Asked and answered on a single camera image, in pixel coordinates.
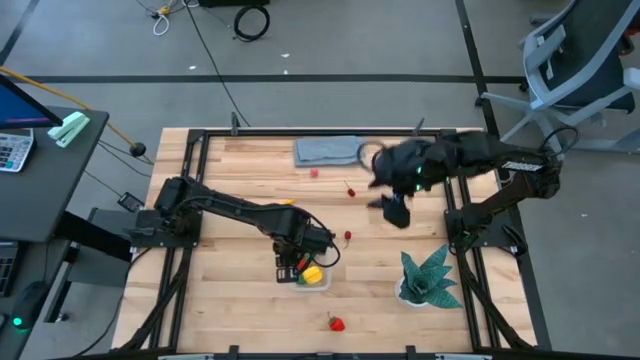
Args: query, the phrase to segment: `folded towel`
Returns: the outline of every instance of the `folded towel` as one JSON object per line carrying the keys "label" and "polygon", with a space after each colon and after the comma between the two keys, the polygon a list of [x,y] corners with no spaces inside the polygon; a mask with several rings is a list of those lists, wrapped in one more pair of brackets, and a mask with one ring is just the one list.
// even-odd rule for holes
{"label": "folded towel", "polygon": [[359,145],[356,136],[297,139],[293,149],[295,166],[351,165],[358,161]]}

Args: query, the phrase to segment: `wooden table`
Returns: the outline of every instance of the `wooden table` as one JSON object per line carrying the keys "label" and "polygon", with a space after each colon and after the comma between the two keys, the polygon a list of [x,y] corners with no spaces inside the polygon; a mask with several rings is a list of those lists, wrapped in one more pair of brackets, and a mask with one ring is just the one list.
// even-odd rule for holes
{"label": "wooden table", "polygon": [[[164,129],[148,207],[164,180],[179,175],[187,132]],[[402,139],[377,140],[391,144]],[[351,231],[350,245],[333,268],[331,287],[322,293],[300,293],[276,283],[270,239],[251,226],[206,214],[201,243],[191,261],[178,350],[227,352],[230,345],[239,345],[243,353],[404,352],[406,345],[416,345],[418,352],[470,351],[464,309],[416,310],[394,296],[395,282],[402,276],[400,251],[418,261],[447,242],[444,188],[419,193],[409,203],[411,226],[399,230],[383,220],[380,211],[365,208],[368,201],[388,192],[368,190],[370,174],[357,166],[327,167],[311,178],[309,169],[294,167],[292,142],[292,137],[213,138],[204,184],[257,203],[295,199],[297,206],[337,234],[340,247],[345,246],[344,232]],[[344,181],[356,191],[355,198],[347,195]],[[495,175],[470,180],[469,189],[473,201],[482,201],[497,190]],[[458,192],[456,197],[461,204]],[[150,251],[131,270],[113,346],[126,342],[155,304],[164,253],[164,249]],[[516,261],[495,248],[482,253],[494,302],[518,333],[535,343]],[[446,262],[456,265],[451,255]],[[459,282],[456,266],[447,277]],[[461,287],[450,289],[463,303]],[[488,345],[484,315],[476,304],[483,344]],[[327,312],[343,318],[347,330],[329,331]],[[168,338],[169,318],[165,316],[161,344]]]}

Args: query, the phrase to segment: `calculator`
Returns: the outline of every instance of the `calculator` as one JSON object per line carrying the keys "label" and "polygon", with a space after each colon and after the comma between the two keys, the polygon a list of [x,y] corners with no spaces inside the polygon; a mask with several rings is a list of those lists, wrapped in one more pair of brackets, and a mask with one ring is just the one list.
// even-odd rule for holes
{"label": "calculator", "polygon": [[0,133],[0,171],[20,172],[35,145],[33,129],[29,136]]}

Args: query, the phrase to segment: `yellow cable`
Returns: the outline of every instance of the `yellow cable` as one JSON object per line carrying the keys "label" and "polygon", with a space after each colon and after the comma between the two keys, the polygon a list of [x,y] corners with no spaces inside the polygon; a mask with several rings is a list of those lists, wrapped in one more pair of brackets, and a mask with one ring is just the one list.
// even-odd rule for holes
{"label": "yellow cable", "polygon": [[[64,94],[64,93],[62,93],[62,92],[60,92],[58,90],[52,89],[52,88],[50,88],[50,87],[48,87],[48,86],[46,86],[44,84],[40,84],[39,82],[33,81],[33,80],[29,79],[26,76],[20,75],[20,74],[14,72],[14,71],[11,71],[11,70],[7,69],[4,66],[0,66],[0,72],[7,73],[7,74],[11,75],[12,77],[14,77],[16,79],[22,80],[22,81],[24,81],[24,82],[26,82],[26,83],[28,83],[30,85],[33,85],[33,86],[35,86],[35,87],[37,87],[39,89],[48,91],[48,92],[50,92],[50,93],[52,93],[54,95],[57,95],[57,96],[59,96],[59,97],[61,97],[63,99],[66,99],[66,100],[68,100],[68,101],[80,106],[81,108],[83,108],[85,110],[91,110],[89,105],[83,103],[82,101],[80,101],[80,100],[78,100],[78,99],[76,99],[74,97],[71,97],[69,95],[66,95],[66,94]],[[111,123],[109,123],[108,121],[107,121],[107,126],[109,127],[109,129],[111,129],[111,131],[113,131],[116,135],[118,135],[120,138],[122,138],[122,140],[124,140],[127,144],[129,144],[129,146],[135,147],[135,144],[133,143],[133,141],[129,140],[129,138],[127,138],[122,132],[120,132],[120,130],[118,130],[115,126],[111,125]],[[151,160],[149,160],[149,158],[147,158],[146,155],[142,155],[142,157],[144,157],[144,159],[147,160],[147,162],[151,162]]]}

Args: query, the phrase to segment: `artificial plant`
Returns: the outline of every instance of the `artificial plant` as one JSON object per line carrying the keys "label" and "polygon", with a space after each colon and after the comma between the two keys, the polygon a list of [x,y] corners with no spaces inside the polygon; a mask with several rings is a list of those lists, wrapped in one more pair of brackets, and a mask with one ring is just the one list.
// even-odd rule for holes
{"label": "artificial plant", "polygon": [[444,265],[447,246],[444,245],[418,266],[409,254],[402,252],[404,281],[400,285],[400,298],[414,304],[425,302],[444,309],[461,308],[462,305],[446,289],[456,282],[445,279],[451,266]]}

